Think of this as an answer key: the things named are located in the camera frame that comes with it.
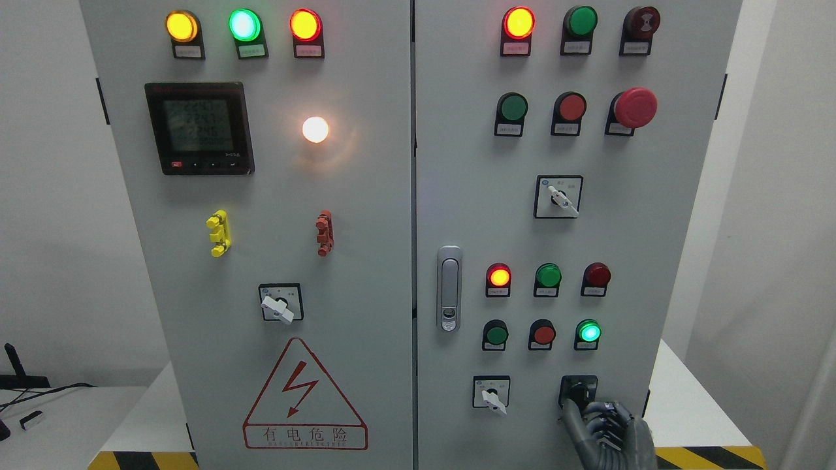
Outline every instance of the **lightning bolt symbol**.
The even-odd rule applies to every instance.
[[[291,385],[291,384],[293,384],[293,381],[295,381],[296,378],[299,377],[300,374],[302,374],[302,371],[305,369],[306,365],[308,365],[307,362],[305,362],[303,360],[299,361],[299,363],[296,364],[296,369],[290,375],[290,378],[288,379],[288,383],[284,384],[284,388],[282,389],[282,393],[284,393],[285,391],[291,391],[291,390],[296,390],[298,388],[308,387],[308,389],[302,394],[302,398],[299,398],[299,401],[296,402],[296,406],[291,406],[290,409],[288,410],[288,418],[295,415],[296,413],[298,413],[299,405],[302,404],[302,401],[304,401],[305,397],[308,396],[308,393],[310,393],[311,390],[314,389],[316,384],[319,383],[319,381],[311,381],[311,382],[305,382],[303,384],[298,384],[298,385],[295,385],[295,386]]]

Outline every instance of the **white switch handle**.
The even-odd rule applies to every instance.
[[[284,324],[291,324],[296,315],[288,309],[288,303],[284,300],[274,300],[272,297],[265,297],[262,300],[262,308],[273,312]]]
[[[494,413],[497,413],[499,416],[507,416],[508,411],[505,409],[505,405],[499,401],[499,395],[496,393],[491,393],[487,390],[482,391],[482,399],[485,401],[485,404],[488,408],[491,409]]]
[[[572,203],[572,201],[570,201],[569,198],[566,197],[566,194],[564,194],[562,191],[558,191],[557,189],[555,189],[554,186],[549,186],[548,192],[552,193],[552,201],[554,201],[555,204],[560,206],[561,209],[570,211],[574,214],[575,217],[579,215],[578,209],[574,208],[574,204]]]

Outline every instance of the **green indicator light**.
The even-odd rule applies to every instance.
[[[510,95],[502,101],[502,117],[507,120],[520,120],[528,112],[528,103],[521,95]]]
[[[261,34],[261,20],[246,8],[235,10],[229,15],[229,31],[235,39],[248,43]]]
[[[585,320],[578,325],[578,336],[588,343],[597,341],[601,337],[601,327],[595,320]]]
[[[563,275],[560,273],[560,268],[558,268],[557,264],[548,263],[537,270],[535,277],[537,278],[537,282],[543,287],[552,288],[560,284],[560,279],[563,278]]]
[[[598,26],[598,14],[592,7],[577,7],[569,14],[567,26],[575,36],[586,36]]]
[[[494,326],[487,331],[487,342],[494,346],[499,346],[508,339],[508,332],[504,328]]]

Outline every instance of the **white table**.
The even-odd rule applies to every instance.
[[[87,468],[145,391],[139,386],[74,388],[10,406],[0,415],[12,432],[0,442],[0,468]],[[16,396],[16,391],[0,390],[0,403]],[[43,411],[43,421],[21,429],[20,418],[36,410]]]
[[[664,342],[650,379],[645,419],[657,447],[751,445]],[[191,451],[186,415],[171,364],[163,369],[102,450]]]

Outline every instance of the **robotic hand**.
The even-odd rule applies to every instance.
[[[650,428],[617,401],[593,401],[582,415],[567,399],[563,425],[586,470],[657,470]]]

